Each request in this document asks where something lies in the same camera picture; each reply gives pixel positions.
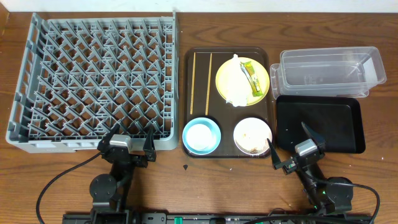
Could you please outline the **rice and nut scraps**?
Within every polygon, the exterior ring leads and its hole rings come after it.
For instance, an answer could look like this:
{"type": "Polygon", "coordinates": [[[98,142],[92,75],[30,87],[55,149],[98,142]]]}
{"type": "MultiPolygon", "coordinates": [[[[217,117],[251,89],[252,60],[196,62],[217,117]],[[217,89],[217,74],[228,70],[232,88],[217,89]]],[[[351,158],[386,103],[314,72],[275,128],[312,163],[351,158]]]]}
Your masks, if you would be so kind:
{"type": "Polygon", "coordinates": [[[263,148],[262,140],[259,136],[249,133],[243,134],[240,140],[240,145],[250,154],[257,154],[263,148]]]}

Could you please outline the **light blue bowl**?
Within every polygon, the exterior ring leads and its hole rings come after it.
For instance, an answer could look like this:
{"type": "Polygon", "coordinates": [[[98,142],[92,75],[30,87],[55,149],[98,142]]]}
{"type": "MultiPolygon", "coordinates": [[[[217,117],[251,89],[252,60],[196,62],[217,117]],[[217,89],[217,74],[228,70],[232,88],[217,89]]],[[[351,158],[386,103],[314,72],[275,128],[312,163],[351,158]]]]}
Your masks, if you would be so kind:
{"type": "Polygon", "coordinates": [[[220,142],[221,142],[221,130],[218,127],[218,125],[212,119],[204,118],[204,117],[195,118],[195,119],[189,121],[185,125],[185,127],[183,129],[183,133],[182,133],[182,140],[183,140],[183,145],[186,147],[188,152],[191,152],[194,155],[204,156],[204,155],[212,153],[218,147],[218,145],[220,144],[220,142]],[[205,148],[202,151],[196,151],[196,150],[192,149],[187,143],[187,139],[186,139],[187,131],[194,124],[204,124],[204,125],[206,125],[206,126],[208,126],[210,128],[211,133],[212,133],[212,139],[209,142],[208,147],[205,148]]]}

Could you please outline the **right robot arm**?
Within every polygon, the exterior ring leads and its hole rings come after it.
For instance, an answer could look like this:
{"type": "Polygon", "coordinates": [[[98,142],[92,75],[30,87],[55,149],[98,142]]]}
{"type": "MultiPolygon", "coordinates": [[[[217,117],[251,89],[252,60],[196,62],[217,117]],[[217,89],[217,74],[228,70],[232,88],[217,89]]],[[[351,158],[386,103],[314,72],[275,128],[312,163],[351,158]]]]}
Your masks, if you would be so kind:
{"type": "Polygon", "coordinates": [[[304,192],[315,210],[322,215],[338,215],[352,210],[353,186],[344,177],[325,178],[317,162],[325,156],[325,139],[302,123],[307,140],[295,146],[295,154],[281,161],[272,143],[269,143],[272,166],[284,174],[296,173],[304,192]]]}

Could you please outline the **wooden chopstick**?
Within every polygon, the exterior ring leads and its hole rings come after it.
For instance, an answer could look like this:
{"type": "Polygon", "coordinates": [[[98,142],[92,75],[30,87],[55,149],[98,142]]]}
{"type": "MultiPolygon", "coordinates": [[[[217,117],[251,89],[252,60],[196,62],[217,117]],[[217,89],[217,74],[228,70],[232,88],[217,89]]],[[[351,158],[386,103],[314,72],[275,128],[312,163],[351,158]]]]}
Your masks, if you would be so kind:
{"type": "Polygon", "coordinates": [[[193,64],[192,64],[192,85],[191,85],[191,95],[190,95],[190,115],[193,114],[193,104],[194,104],[194,88],[195,88],[195,69],[196,69],[196,52],[193,53],[193,64]]]}
{"type": "Polygon", "coordinates": [[[208,66],[208,81],[206,88],[206,105],[205,105],[205,116],[208,116],[209,102],[210,102],[210,88],[211,88],[211,70],[212,70],[212,58],[213,53],[210,53],[209,66],[208,66]]]}

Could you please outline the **small white cup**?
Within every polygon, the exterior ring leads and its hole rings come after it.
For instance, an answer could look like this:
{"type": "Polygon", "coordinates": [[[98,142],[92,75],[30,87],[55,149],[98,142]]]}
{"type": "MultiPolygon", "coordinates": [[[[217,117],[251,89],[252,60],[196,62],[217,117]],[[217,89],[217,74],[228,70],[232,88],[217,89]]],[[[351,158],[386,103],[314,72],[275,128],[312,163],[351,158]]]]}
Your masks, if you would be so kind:
{"type": "Polygon", "coordinates": [[[188,129],[186,139],[188,145],[192,149],[202,151],[208,147],[212,139],[212,133],[208,126],[204,124],[194,124],[188,129]]]}

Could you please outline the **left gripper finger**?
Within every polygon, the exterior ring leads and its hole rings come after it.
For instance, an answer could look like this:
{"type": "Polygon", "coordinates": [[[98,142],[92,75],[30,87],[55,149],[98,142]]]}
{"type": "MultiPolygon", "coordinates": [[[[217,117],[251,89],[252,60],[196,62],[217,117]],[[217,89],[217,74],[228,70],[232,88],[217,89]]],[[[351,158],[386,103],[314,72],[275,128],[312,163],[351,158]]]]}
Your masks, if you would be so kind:
{"type": "Polygon", "coordinates": [[[151,127],[145,143],[143,147],[143,151],[145,153],[145,157],[148,161],[150,162],[155,162],[156,161],[156,151],[155,151],[155,146],[154,146],[154,128],[151,127]]]}
{"type": "Polygon", "coordinates": [[[99,149],[100,150],[110,150],[112,148],[112,145],[110,143],[111,138],[119,131],[120,125],[116,124],[111,131],[106,134],[102,140],[99,142],[99,149]]]}

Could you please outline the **yellow plate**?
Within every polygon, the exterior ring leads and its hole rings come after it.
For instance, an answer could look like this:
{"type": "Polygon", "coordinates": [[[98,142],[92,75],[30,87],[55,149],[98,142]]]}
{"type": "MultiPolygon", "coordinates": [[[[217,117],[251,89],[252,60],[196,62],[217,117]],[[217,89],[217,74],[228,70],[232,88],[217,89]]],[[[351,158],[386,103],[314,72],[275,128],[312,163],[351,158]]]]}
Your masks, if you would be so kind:
{"type": "MultiPolygon", "coordinates": [[[[248,104],[246,106],[251,106],[255,105],[256,103],[260,102],[266,95],[270,87],[270,81],[269,81],[269,74],[267,70],[264,68],[263,65],[261,65],[258,61],[248,58],[248,57],[239,57],[240,63],[241,62],[248,62],[251,61],[252,66],[254,67],[255,73],[258,77],[259,84],[261,86],[262,90],[262,95],[261,96],[253,96],[252,95],[252,89],[250,94],[248,94],[248,104]]],[[[216,89],[218,90],[218,93],[221,95],[221,97],[226,101],[226,81],[228,78],[227,74],[227,69],[229,64],[231,63],[231,59],[227,60],[224,62],[218,69],[216,73],[216,89]]]]}

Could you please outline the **green snack wrapper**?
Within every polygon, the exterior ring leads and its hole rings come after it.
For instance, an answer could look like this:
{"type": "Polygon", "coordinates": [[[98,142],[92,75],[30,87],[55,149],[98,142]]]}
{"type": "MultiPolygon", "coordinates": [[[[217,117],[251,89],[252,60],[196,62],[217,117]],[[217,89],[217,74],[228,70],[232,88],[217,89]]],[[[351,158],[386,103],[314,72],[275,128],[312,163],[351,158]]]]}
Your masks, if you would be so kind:
{"type": "Polygon", "coordinates": [[[255,73],[254,67],[252,66],[251,61],[248,62],[241,62],[239,64],[242,72],[245,74],[251,89],[252,89],[252,95],[253,96],[261,96],[262,95],[262,90],[261,86],[259,84],[258,77],[255,73]]]}

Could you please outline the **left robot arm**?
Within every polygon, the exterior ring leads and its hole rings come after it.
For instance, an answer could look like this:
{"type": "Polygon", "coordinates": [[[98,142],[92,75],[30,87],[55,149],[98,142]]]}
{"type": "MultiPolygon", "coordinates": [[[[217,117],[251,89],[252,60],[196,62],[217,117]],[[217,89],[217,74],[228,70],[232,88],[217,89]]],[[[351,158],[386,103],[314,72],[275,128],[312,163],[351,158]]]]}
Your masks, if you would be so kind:
{"type": "Polygon", "coordinates": [[[154,129],[150,128],[143,146],[143,155],[132,154],[132,139],[119,134],[120,125],[106,134],[97,150],[102,159],[112,164],[108,174],[95,177],[90,184],[93,198],[92,223],[140,223],[141,218],[126,207],[134,169],[146,168],[156,160],[154,129]]]}

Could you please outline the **white napkin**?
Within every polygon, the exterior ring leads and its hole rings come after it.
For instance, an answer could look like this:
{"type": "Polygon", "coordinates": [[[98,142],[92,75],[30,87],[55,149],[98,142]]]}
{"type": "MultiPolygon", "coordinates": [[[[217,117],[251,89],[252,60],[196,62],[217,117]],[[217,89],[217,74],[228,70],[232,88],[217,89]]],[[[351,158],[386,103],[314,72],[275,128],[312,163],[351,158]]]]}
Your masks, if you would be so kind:
{"type": "Polygon", "coordinates": [[[251,87],[248,79],[241,70],[240,59],[237,54],[233,55],[227,69],[227,74],[226,102],[231,103],[234,107],[246,106],[251,87]]]}

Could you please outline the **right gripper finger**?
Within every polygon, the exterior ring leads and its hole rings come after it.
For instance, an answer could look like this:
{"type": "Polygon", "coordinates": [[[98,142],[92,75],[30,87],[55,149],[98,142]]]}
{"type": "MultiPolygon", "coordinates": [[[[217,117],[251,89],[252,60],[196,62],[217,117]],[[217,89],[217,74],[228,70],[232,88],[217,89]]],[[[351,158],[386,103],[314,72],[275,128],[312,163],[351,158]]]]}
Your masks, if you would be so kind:
{"type": "Polygon", "coordinates": [[[301,122],[301,125],[307,137],[315,143],[317,148],[320,151],[325,151],[326,141],[324,137],[316,133],[312,128],[310,128],[310,126],[308,126],[304,122],[301,122]]]}
{"type": "Polygon", "coordinates": [[[281,165],[281,161],[279,156],[276,153],[276,150],[274,149],[272,142],[270,139],[267,139],[268,145],[269,145],[269,149],[271,152],[271,160],[272,160],[272,166],[275,170],[280,169],[280,165],[281,165]]]}

